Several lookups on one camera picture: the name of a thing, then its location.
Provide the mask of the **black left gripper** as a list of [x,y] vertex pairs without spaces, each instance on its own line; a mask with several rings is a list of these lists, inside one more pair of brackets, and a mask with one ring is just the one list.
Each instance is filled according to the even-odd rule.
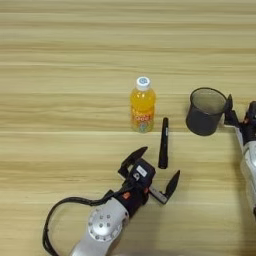
[[[132,152],[121,163],[118,173],[123,178],[127,178],[129,175],[128,168],[141,158],[147,149],[148,147],[141,147]],[[149,195],[152,195],[161,204],[166,204],[177,188],[179,177],[180,171],[177,171],[169,181],[165,194],[153,187],[151,179],[140,178],[136,180],[135,178],[128,178],[119,191],[109,191],[103,199],[105,202],[115,199],[125,208],[128,216],[132,218],[138,209],[147,203]]]

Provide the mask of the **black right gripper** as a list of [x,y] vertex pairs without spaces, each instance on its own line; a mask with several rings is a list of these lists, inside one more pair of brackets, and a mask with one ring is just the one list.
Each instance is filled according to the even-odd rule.
[[249,104],[244,120],[240,122],[233,110],[233,98],[229,95],[225,104],[224,124],[238,129],[240,142],[243,146],[256,141],[256,101]]

